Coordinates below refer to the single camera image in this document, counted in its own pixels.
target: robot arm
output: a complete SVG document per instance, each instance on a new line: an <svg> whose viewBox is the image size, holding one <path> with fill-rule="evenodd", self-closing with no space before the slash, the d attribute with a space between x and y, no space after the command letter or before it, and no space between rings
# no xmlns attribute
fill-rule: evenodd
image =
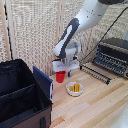
<svg viewBox="0 0 128 128"><path fill-rule="evenodd" d="M75 55L76 52L80 52L80 50L78 51L76 48L75 43L71 44L72 48L67 48L72 37L81 31L94 27L101 20L109 5L125 3L127 1L128 0L85 0L83 7L76 17L70 21L58 44L55 46L54 53L56 57L64 59L68 56Z"/></svg>

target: wooden panel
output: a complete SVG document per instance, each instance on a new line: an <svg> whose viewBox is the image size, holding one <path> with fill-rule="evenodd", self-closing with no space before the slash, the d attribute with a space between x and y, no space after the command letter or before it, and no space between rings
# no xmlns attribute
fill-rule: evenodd
<svg viewBox="0 0 128 128"><path fill-rule="evenodd" d="M6 0L15 57L51 75L58 0Z"/></svg>
<svg viewBox="0 0 128 128"><path fill-rule="evenodd" d="M66 74L63 83L57 83L55 75L50 78L54 85L50 128L110 128L128 102L128 80L122 77L106 85L75 69L70 78ZM81 83L82 95L70 96L66 91L69 82Z"/></svg>
<svg viewBox="0 0 128 128"><path fill-rule="evenodd" d="M0 62L10 60L9 39L3 0L0 0Z"/></svg>

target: bag handle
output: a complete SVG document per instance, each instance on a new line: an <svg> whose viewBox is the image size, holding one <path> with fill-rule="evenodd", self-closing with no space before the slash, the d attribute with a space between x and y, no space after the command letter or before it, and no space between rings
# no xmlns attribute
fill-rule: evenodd
<svg viewBox="0 0 128 128"><path fill-rule="evenodd" d="M46 119L45 119L45 117L40 119L40 128L46 128Z"/></svg>

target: wooden table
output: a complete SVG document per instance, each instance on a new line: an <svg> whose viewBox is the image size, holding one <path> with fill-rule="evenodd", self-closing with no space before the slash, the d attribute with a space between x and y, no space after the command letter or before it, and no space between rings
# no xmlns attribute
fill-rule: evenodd
<svg viewBox="0 0 128 128"><path fill-rule="evenodd" d="M118 77L109 85L79 69L65 76L63 83L53 79L53 109L50 128L110 128L128 102L128 79ZM66 84L78 82L84 86L79 97L66 91Z"/></svg>

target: black container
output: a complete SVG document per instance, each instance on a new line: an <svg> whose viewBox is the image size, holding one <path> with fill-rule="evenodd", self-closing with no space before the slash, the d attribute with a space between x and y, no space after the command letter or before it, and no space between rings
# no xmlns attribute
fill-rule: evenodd
<svg viewBox="0 0 128 128"><path fill-rule="evenodd" d="M48 128L52 102L21 60L0 63L0 128Z"/></svg>

